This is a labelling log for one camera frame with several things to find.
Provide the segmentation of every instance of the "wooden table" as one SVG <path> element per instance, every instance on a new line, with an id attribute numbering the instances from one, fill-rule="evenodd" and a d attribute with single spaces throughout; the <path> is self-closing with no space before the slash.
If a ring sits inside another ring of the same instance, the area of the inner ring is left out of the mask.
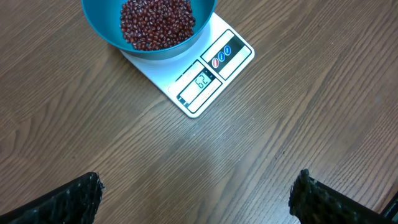
<path id="1" fill-rule="evenodd" d="M 198 119 L 79 0 L 0 11 L 0 213 L 88 171 L 96 223 L 297 223 L 303 168 L 377 212 L 398 191 L 396 0 L 220 0 L 256 58 Z"/>

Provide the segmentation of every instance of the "teal plastic bowl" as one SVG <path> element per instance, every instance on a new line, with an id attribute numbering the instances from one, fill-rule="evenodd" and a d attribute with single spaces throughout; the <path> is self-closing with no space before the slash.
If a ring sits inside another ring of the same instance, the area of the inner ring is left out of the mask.
<path id="1" fill-rule="evenodd" d="M 140 51 L 126 43 L 119 27 L 120 10 L 125 2 L 127 0 L 81 0 L 81 5 L 88 22 L 99 36 L 132 56 L 149 60 L 171 58 L 189 49 L 199 39 L 216 7 L 216 0 L 191 0 L 192 14 L 196 19 L 193 35 L 186 41 L 168 49 Z"/>

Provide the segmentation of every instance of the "pile of beans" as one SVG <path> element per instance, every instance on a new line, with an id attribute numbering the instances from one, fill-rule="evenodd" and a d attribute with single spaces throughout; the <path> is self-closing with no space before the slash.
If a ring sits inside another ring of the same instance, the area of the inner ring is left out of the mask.
<path id="1" fill-rule="evenodd" d="M 136 50 L 160 50 L 193 35 L 189 0 L 128 0 L 120 12 L 123 38 Z"/>

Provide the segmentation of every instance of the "kitchen scale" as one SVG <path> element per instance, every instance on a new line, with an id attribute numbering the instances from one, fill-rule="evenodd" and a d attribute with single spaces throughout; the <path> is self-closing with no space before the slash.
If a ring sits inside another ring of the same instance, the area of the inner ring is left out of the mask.
<path id="1" fill-rule="evenodd" d="M 199 39 L 165 60 L 122 54 L 190 118 L 197 118 L 254 58 L 254 49 L 213 13 Z"/>

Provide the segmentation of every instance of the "scale platform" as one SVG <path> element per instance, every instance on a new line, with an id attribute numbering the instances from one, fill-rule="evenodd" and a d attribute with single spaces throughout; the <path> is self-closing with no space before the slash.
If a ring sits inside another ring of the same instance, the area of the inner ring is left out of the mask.
<path id="1" fill-rule="evenodd" d="M 199 39 L 165 60 L 122 54 L 187 116 L 197 118 L 254 58 L 254 49 L 213 13 Z"/>

